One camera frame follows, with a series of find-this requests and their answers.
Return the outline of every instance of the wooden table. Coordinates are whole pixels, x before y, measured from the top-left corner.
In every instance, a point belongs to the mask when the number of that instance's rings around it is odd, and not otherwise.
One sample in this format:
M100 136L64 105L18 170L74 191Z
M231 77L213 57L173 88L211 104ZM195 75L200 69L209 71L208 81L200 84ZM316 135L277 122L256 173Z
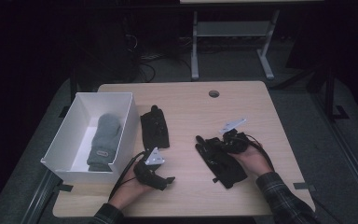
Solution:
M227 121L246 118L237 128L255 137L270 155L276 171L289 189L315 208L307 189L295 189L293 183L304 182L283 127L260 81L188 82L102 85L100 92L130 91L140 115L152 105L160 107L167 121L171 147L160 153L165 163L157 169L163 177L175 176L164 191L152 191L132 204L127 217L212 217L259 216L270 214L269 207L248 177L225 189L214 183L213 173L195 149L195 136L219 137ZM213 98L210 91L220 95ZM142 130L136 135L135 154L143 150ZM92 217L114 184L76 184L71 192L61 191L53 213L56 217Z

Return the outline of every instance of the gray carpet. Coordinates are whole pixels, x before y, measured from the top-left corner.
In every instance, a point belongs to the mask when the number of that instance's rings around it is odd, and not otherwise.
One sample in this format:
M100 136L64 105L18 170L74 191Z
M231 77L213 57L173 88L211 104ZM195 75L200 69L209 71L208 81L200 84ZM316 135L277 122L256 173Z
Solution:
M255 47L246 50L222 51L201 54L200 81L262 80L267 86L281 83L298 72L286 69L285 62L290 52L290 43L276 42L270 48L268 58L275 71L274 80L266 80L256 58ZM189 54L182 59L189 64ZM190 70L183 61L159 60L150 63L157 75L154 82L190 81ZM144 67L147 75L151 71ZM142 82L138 77L135 82ZM317 204L316 213L322 223L358 223L358 184L343 156L339 143L331 132L314 98L305 91L308 79L302 79L284 91L270 91L283 128L296 155L299 167L308 184L315 187L311 193ZM32 140L25 149L16 169L0 195L0 223L21 223L35 190L46 168L40 163L49 144L59 129L62 109L70 104L69 81L62 84L51 102ZM337 83L336 104L340 104L350 119L338 120L337 126L354 149L358 159L358 107L348 89ZM56 218L51 210L57 194L49 200L38 223L85 223L85 218ZM270 223L268 217L260 217L258 223Z

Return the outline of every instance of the dark background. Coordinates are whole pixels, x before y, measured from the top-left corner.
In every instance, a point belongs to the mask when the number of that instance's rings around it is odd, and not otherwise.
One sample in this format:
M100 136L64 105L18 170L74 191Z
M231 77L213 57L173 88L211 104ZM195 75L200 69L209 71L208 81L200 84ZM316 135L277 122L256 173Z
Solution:
M358 103L358 3L344 2L329 2L307 14L283 11L280 20L285 25L278 24L275 38L297 37L290 67L307 69L328 59ZM62 14L54 1L0 0L0 192L68 77L76 74L81 91L93 91L106 82L131 82L137 76L137 57L128 53L123 32L173 46L172 54L174 39L190 35L182 26L190 27L191 13L153 15L137 15L126 30L118 15ZM302 23L293 22L293 17ZM129 75L122 76L123 71Z

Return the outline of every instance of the person's right hand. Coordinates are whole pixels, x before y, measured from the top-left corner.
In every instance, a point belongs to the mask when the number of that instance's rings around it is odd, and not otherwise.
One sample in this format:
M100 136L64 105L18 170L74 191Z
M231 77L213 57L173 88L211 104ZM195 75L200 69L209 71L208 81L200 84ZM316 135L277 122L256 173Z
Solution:
M244 152L239 154L228 153L228 155L234 157L242 164L242 166L255 174L257 177L273 171L271 167L269 167L269 163L263 155L251 145L249 145Z

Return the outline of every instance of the cardboard box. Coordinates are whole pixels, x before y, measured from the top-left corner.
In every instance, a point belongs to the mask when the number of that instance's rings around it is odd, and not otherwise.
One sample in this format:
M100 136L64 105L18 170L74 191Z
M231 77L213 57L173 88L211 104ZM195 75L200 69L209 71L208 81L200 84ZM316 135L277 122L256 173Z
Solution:
M105 113L117 115L123 128L117 154L109 163L112 172L89 172L91 141ZM77 93L41 162L65 182L116 183L133 156L139 122L131 92Z

